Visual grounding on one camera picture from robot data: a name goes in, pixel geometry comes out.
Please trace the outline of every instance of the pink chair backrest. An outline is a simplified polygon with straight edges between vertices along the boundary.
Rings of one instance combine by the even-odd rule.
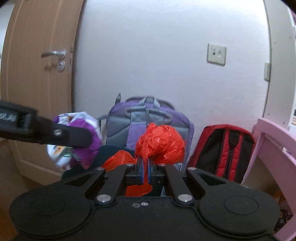
[[[242,184],[258,156],[277,182],[294,215],[275,234],[279,241],[290,241],[296,236],[296,137],[264,118],[258,119],[255,130],[260,135]],[[283,151],[279,144],[288,149],[290,154]]]

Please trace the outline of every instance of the door panel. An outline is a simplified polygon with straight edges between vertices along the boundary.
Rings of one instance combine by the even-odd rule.
[[[1,97],[38,109],[53,118],[71,112],[71,74],[75,36],[84,0],[18,0],[4,41]],[[66,50],[65,70],[57,56],[46,51]],[[46,145],[9,141],[20,173],[41,184],[57,181],[61,172],[47,155]]]

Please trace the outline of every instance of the orange plastic bag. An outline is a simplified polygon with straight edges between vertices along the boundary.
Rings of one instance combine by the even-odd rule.
[[[175,164],[182,162],[185,143],[181,135],[171,126],[148,125],[146,133],[140,136],[136,144],[136,157],[144,160],[154,157],[156,164]]]
[[[127,163],[136,164],[137,159],[134,159],[127,151],[120,150],[105,161],[102,167],[109,172],[114,170],[117,166]],[[127,187],[126,196],[141,197],[151,192],[151,190],[152,186],[149,185],[148,182],[145,182],[144,185],[132,185]]]

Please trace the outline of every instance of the red backpack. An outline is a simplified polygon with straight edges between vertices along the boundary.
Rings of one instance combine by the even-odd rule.
[[[190,157],[188,167],[196,167],[241,183],[255,147],[252,134],[232,125],[204,128]]]

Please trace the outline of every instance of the purple backpack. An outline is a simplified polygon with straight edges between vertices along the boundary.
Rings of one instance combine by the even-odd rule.
[[[107,118],[106,145],[117,145],[131,150],[135,150],[139,137],[145,133],[150,123],[174,127],[185,141],[184,162],[178,164],[177,168],[181,170],[186,167],[194,125],[185,115],[175,111],[171,103],[152,96],[131,97],[125,102],[120,102],[119,94],[109,114],[98,120],[101,122],[105,118]]]

